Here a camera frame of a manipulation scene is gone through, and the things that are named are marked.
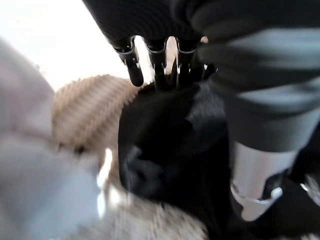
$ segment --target black cloth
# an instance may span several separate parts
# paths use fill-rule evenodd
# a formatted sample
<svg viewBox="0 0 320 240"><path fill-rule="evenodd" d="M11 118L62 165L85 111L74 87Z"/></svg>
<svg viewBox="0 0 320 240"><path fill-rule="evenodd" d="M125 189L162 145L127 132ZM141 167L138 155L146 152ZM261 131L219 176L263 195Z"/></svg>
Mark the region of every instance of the black cloth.
<svg viewBox="0 0 320 240"><path fill-rule="evenodd" d="M319 128L298 158L284 195L252 223L238 219L229 198L228 130L222 100L201 81L180 90L145 87L122 112L120 180L130 192L175 205L203 221L210 239L258 239L320 232L320 207L300 187L320 176ZM310 164L317 166L312 171Z"/></svg>

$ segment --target silver metal part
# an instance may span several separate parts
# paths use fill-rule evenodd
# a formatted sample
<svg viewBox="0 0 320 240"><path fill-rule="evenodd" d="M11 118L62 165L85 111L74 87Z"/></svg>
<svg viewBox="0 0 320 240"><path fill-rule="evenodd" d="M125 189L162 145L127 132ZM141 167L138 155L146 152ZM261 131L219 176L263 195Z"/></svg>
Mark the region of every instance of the silver metal part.
<svg viewBox="0 0 320 240"><path fill-rule="evenodd" d="M266 181L291 169L298 151L265 152L235 142L233 149L233 169L231 192L234 199L243 207L241 217L245 221L254 221L260 217L281 195L280 186L263 199Z"/></svg>

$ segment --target black fabric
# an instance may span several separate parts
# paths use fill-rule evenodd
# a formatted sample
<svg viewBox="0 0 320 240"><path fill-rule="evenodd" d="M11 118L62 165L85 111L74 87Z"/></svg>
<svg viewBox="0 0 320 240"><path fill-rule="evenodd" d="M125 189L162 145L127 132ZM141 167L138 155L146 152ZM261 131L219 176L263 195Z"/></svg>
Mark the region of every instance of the black fabric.
<svg viewBox="0 0 320 240"><path fill-rule="evenodd" d="M299 156L302 165L319 156L317 129ZM255 240L320 232L320 207L300 187L306 172L299 169L293 170L298 174L287 180L284 195L262 218L244 223L233 214L223 104L206 81L169 92L145 87L124 108L118 137L123 186L196 216L206 224L210 239ZM312 173L319 176L320 168Z"/></svg>
<svg viewBox="0 0 320 240"><path fill-rule="evenodd" d="M291 178L297 183L310 187L315 201L320 205L320 127L314 131L309 144L300 152L291 173Z"/></svg>
<svg viewBox="0 0 320 240"><path fill-rule="evenodd" d="M131 36L157 40L169 36L198 39L190 26L173 21L168 0L83 0L110 41Z"/></svg>

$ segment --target robotic hand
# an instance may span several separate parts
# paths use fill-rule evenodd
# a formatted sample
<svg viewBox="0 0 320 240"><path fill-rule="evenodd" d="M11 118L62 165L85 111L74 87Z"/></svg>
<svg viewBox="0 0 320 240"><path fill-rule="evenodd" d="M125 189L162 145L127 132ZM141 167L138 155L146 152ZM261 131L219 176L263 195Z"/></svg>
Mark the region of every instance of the robotic hand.
<svg viewBox="0 0 320 240"><path fill-rule="evenodd" d="M207 1L191 17L208 37L232 154L233 208L247 222L283 193L283 180L320 119L320 2Z"/></svg>

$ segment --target beige knit fabric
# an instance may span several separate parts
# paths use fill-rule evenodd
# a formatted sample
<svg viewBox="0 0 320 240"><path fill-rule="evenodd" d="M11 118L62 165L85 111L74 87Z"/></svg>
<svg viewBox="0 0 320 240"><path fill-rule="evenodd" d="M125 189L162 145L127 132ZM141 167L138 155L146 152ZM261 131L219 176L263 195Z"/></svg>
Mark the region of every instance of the beige knit fabric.
<svg viewBox="0 0 320 240"><path fill-rule="evenodd" d="M110 75L73 82L58 91L53 109L57 143L96 152L109 172L105 215L66 240L205 240L207 231L197 219L167 204L138 198L122 188L118 169L118 128L122 108L138 88Z"/></svg>

